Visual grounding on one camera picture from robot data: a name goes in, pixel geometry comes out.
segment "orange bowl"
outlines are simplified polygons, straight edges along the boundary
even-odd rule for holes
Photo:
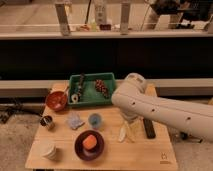
[[[54,91],[47,95],[45,104],[54,111],[61,111],[67,104],[67,94],[63,91]]]

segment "orange object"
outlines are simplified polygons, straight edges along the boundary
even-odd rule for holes
[[[52,92],[46,97],[45,103],[54,111],[63,110],[67,104],[67,95],[63,91]]]
[[[84,141],[83,141],[83,147],[86,149],[86,150],[91,150],[93,149],[97,144],[97,139],[94,135],[90,134],[88,135]]]

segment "small cup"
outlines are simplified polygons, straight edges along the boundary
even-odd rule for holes
[[[89,116],[89,124],[93,129],[99,129],[102,123],[101,115],[94,113]]]
[[[49,160],[54,160],[56,157],[56,146],[53,140],[43,140],[40,144],[40,154]]]
[[[51,130],[55,126],[52,117],[49,115],[43,116],[40,120],[40,124],[41,126],[44,126],[47,130]]]

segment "bowl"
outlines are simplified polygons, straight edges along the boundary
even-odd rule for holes
[[[45,104],[54,111],[61,111],[67,104],[67,94],[63,91],[54,91],[47,95]]]
[[[97,139],[97,144],[91,150],[86,150],[83,147],[83,141],[89,135],[94,135]],[[104,139],[100,133],[93,130],[87,130],[82,132],[75,141],[75,153],[77,156],[84,161],[91,161],[98,158],[104,150]]]

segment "crumpled cloth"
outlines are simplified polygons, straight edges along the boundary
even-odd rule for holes
[[[76,130],[82,126],[85,122],[81,120],[80,116],[76,113],[71,113],[68,116],[67,123],[70,128]]]

